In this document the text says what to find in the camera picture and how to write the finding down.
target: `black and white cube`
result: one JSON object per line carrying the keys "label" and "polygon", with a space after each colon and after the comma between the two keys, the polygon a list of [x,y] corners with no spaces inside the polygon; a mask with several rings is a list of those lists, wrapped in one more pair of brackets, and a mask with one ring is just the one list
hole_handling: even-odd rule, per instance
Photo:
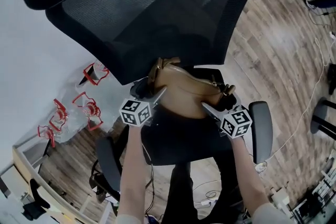
{"label": "black and white cube", "polygon": [[125,124],[141,126],[151,118],[152,113],[148,102],[125,99],[119,110]]}
{"label": "black and white cube", "polygon": [[252,125],[252,119],[247,110],[240,110],[225,114],[221,123],[221,129],[231,138],[236,138],[248,133]]}

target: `sleeve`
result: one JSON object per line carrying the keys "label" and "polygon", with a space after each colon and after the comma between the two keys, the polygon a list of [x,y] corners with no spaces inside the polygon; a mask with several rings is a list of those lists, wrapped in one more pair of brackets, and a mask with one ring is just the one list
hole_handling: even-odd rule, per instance
{"label": "sleeve", "polygon": [[271,203],[260,206],[252,216],[253,224],[293,224],[283,212],[276,209]]}
{"label": "sleeve", "polygon": [[115,220],[115,224],[141,224],[139,219],[129,215],[118,215]]}

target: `brown handbag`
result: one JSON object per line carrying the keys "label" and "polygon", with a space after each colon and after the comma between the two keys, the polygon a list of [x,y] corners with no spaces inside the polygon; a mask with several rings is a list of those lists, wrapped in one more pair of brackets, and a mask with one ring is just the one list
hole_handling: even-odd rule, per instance
{"label": "brown handbag", "polygon": [[160,100],[160,104],[166,109],[186,118],[203,119],[207,114],[203,110],[202,102],[215,107],[221,98],[234,92],[235,86],[227,84],[221,90],[215,81],[195,78],[174,65],[179,62],[179,58],[159,58],[148,76],[148,84],[153,94],[167,87]]}

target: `red plastic object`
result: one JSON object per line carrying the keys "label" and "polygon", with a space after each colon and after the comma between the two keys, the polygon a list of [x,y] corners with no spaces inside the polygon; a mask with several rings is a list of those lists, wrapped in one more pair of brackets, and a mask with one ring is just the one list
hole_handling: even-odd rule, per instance
{"label": "red plastic object", "polygon": [[[80,98],[80,97],[84,97],[86,98],[85,100],[85,104],[84,105],[77,105],[76,101]],[[95,130],[97,129],[101,124],[103,124],[103,121],[100,118],[100,109],[97,106],[96,102],[94,99],[89,98],[85,92],[82,92],[80,95],[78,95],[75,99],[73,99],[72,101],[73,104],[75,104],[77,107],[79,108],[83,108],[83,112],[84,114],[88,117],[88,127],[89,130]],[[90,126],[90,120],[92,120],[93,118],[98,118],[100,120],[100,123],[97,124],[96,126]]]}
{"label": "red plastic object", "polygon": [[62,130],[63,125],[67,121],[68,113],[66,111],[66,108],[57,100],[54,99],[55,105],[57,106],[57,111],[55,114],[51,117],[49,120],[49,124],[58,132]]}
{"label": "red plastic object", "polygon": [[37,127],[37,134],[39,137],[45,137],[46,139],[51,140],[51,146],[55,147],[55,139],[54,139],[54,132],[49,126],[38,126]]}
{"label": "red plastic object", "polygon": [[106,78],[108,76],[108,74],[110,73],[110,70],[108,70],[106,67],[104,67],[103,69],[101,69],[101,71],[106,72],[105,76],[101,77],[98,82],[95,82],[90,75],[88,74],[88,70],[93,67],[95,63],[90,64],[86,69],[83,70],[83,74],[84,76],[88,79],[88,81],[90,81],[93,85],[98,85],[102,79]]}

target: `mesh backrest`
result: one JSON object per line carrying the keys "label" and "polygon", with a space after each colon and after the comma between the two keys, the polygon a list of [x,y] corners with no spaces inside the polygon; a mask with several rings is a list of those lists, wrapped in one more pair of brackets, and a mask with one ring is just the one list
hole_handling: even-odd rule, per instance
{"label": "mesh backrest", "polygon": [[158,57],[182,66],[223,64],[247,0],[25,0],[94,54],[122,83]]}

